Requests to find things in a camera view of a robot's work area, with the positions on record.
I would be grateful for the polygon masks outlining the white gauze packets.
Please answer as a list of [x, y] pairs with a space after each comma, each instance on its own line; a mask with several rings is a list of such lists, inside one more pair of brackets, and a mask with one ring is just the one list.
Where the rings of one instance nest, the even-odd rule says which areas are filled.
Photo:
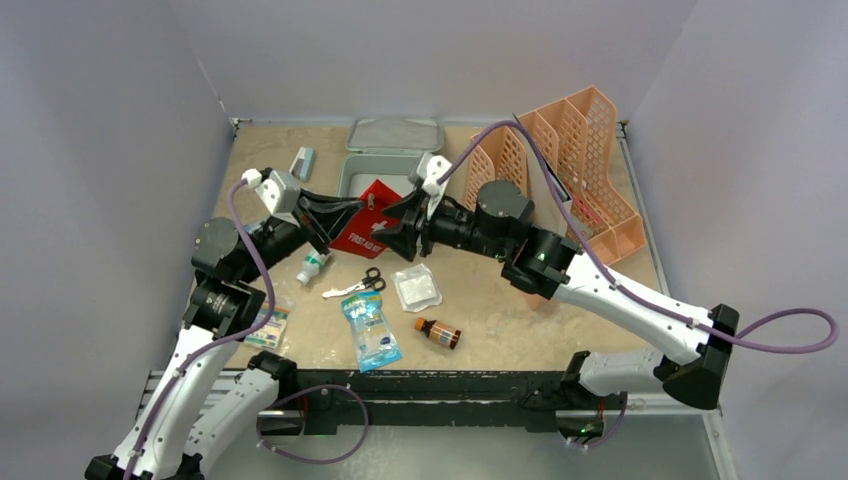
[[433, 272], [423, 263], [395, 272], [390, 278], [405, 312], [417, 313], [443, 301]]

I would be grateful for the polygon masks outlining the red first aid pouch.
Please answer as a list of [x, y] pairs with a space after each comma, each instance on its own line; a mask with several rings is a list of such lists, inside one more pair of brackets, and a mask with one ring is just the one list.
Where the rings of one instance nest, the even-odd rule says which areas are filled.
[[398, 219], [385, 215], [383, 210], [399, 201], [401, 196], [381, 180], [374, 180], [359, 199], [363, 201], [363, 208], [330, 243], [330, 248], [375, 259], [386, 249], [386, 245], [375, 240], [374, 233], [399, 223]]

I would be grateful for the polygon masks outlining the grey folder in organizer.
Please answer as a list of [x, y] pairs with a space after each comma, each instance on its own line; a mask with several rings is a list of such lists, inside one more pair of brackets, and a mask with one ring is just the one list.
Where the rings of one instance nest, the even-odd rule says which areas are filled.
[[528, 189], [531, 197], [536, 199], [541, 191], [546, 196], [557, 198], [566, 207], [572, 202], [572, 196], [565, 184], [558, 178], [551, 159], [556, 159], [559, 148], [559, 139], [553, 128], [535, 112], [521, 116], [512, 114], [512, 119], [520, 123], [522, 128], [533, 139], [530, 142], [526, 135], [516, 132], [516, 136], [522, 143], [527, 156], [528, 164]]

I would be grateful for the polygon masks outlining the bandage box in bag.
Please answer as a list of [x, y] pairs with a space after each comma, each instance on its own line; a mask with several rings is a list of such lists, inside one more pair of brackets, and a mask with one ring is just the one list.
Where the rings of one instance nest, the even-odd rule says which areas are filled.
[[290, 309], [286, 306], [276, 306], [268, 322], [254, 333], [247, 335], [243, 342], [256, 348], [276, 351], [285, 338], [290, 313]]

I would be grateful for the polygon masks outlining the blue wet wipes packet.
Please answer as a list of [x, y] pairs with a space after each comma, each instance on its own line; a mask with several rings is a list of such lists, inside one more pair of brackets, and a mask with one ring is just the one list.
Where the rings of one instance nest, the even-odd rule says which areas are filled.
[[382, 306], [382, 296], [375, 291], [354, 294], [341, 303], [342, 313], [351, 328], [361, 373], [402, 359], [400, 347]]

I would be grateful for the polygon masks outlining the black handled scissors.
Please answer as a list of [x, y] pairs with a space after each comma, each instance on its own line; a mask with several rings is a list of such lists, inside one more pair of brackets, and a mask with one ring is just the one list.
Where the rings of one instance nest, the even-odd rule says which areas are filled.
[[365, 276], [357, 283], [341, 289], [331, 289], [321, 294], [323, 299], [347, 297], [352, 294], [372, 290], [380, 292], [386, 287], [386, 281], [377, 267], [369, 267], [365, 270]]

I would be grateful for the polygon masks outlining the white bottle green label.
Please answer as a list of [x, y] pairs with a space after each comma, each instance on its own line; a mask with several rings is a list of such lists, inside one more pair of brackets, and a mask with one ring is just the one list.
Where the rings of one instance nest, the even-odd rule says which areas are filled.
[[324, 270], [330, 258], [330, 253], [321, 253], [312, 248], [301, 263], [295, 279], [302, 285], [308, 285]]

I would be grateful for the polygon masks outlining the brown glass medicine bottle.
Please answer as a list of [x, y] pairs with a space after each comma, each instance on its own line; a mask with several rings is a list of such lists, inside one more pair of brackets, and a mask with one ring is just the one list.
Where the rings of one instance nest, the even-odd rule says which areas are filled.
[[430, 341], [451, 350], [456, 348], [461, 337], [460, 330], [450, 327], [441, 321], [428, 320], [421, 317], [416, 320], [415, 329]]

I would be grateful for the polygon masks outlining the mint green open case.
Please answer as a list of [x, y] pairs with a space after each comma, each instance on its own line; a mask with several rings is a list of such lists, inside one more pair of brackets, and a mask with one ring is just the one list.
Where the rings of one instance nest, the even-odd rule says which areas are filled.
[[421, 157], [439, 152], [443, 144], [443, 125], [436, 119], [360, 118], [348, 132], [348, 155], [342, 162], [336, 194], [357, 197], [378, 180], [404, 197], [413, 189], [409, 175]]

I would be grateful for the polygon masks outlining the peach plastic file organizer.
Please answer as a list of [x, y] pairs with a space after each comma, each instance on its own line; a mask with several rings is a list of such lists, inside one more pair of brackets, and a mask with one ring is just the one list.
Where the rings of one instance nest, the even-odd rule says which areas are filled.
[[[617, 145], [615, 105], [598, 88], [574, 94], [518, 117], [570, 196], [570, 210], [581, 234], [607, 265], [631, 256], [647, 244], [643, 219], [613, 186], [610, 159]], [[472, 210], [482, 186], [507, 180], [531, 193], [523, 137], [508, 127], [490, 133], [477, 145], [467, 166], [460, 204]]]

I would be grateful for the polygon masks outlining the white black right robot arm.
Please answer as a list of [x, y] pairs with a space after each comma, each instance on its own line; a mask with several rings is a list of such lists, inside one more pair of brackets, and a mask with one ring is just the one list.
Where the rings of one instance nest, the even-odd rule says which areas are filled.
[[518, 290], [580, 307], [649, 343], [633, 354], [575, 354], [561, 381], [569, 404], [662, 390], [689, 407], [717, 407], [732, 353], [728, 339], [739, 322], [732, 307], [696, 307], [617, 272], [603, 276], [575, 242], [534, 225], [533, 201], [505, 180], [486, 183], [472, 210], [450, 197], [433, 205], [417, 188], [382, 212], [398, 223], [377, 231], [375, 239], [408, 261], [436, 244], [493, 258]]

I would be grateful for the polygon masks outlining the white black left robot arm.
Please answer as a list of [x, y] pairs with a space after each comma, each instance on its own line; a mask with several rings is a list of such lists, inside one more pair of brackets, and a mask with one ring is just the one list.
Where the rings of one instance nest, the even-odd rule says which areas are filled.
[[258, 187], [269, 215], [248, 231], [228, 193], [226, 217], [198, 231], [191, 263], [195, 288], [165, 374], [115, 450], [94, 457], [87, 479], [204, 479], [248, 422], [298, 395], [297, 366], [277, 354], [255, 356], [241, 380], [210, 410], [202, 408], [240, 343], [271, 319], [270, 269], [310, 243], [330, 243], [363, 208], [356, 197]]

